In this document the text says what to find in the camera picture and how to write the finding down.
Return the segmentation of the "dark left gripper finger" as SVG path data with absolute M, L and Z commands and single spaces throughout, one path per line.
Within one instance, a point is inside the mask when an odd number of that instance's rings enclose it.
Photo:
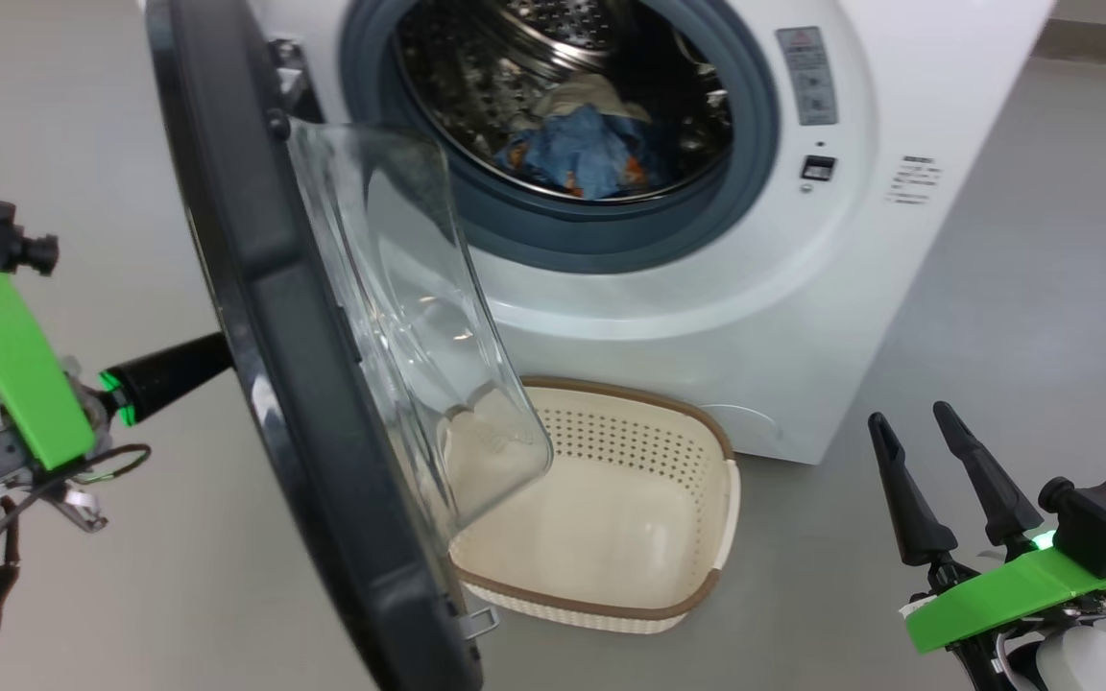
M 100 371 L 97 399 L 109 416 L 135 427 L 233 367 L 225 334 L 212 332 Z

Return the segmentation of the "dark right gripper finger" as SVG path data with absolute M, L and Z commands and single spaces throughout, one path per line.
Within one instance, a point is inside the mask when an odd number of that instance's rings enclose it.
M 936 401 L 933 418 L 951 456 L 966 468 L 980 509 L 987 516 L 984 533 L 993 546 L 1035 548 L 1027 531 L 1040 528 L 1044 519 L 995 456 L 975 438 L 951 404 Z
M 908 471 L 902 442 L 886 416 L 872 413 L 866 425 L 902 564 L 925 567 L 941 561 L 958 547 L 954 533 L 927 505 Z

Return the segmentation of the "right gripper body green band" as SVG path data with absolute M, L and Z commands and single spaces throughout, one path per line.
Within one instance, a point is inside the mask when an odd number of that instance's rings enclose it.
M 1070 559 L 1056 533 L 1045 531 L 1031 538 L 1027 554 L 991 570 L 940 561 L 930 570 L 930 594 L 904 605 L 900 616 L 914 648 L 926 655 L 1105 591 L 1106 578 Z

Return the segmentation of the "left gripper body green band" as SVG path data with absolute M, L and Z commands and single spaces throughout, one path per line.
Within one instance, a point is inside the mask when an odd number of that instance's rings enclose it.
M 0 273 L 0 499 L 18 488 L 80 528 L 107 525 L 74 471 L 109 450 L 109 411 L 52 349 L 12 276 Z

